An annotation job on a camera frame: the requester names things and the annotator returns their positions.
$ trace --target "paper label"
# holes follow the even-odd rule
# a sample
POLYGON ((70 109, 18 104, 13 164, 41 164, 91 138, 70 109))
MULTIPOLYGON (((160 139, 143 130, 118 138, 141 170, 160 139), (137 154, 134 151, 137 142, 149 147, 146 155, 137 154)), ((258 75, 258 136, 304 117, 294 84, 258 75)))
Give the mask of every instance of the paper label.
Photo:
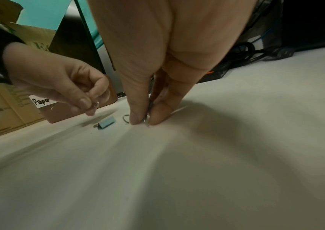
POLYGON ((29 98, 33 101, 33 103, 36 105, 37 108, 41 108, 41 107, 44 107, 44 106, 47 106, 47 105, 57 103, 56 101, 46 99, 46 98, 42 98, 42 97, 38 97, 38 96, 35 96, 35 95, 30 95, 29 98))

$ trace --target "white tabletop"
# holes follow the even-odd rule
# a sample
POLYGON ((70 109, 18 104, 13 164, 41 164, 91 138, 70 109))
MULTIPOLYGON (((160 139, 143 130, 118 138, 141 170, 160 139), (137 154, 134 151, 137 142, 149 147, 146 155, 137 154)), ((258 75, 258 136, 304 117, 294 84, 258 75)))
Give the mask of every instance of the white tabletop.
POLYGON ((181 108, 132 127, 124 99, 0 137, 0 229, 325 229, 325 49, 198 84, 181 108))

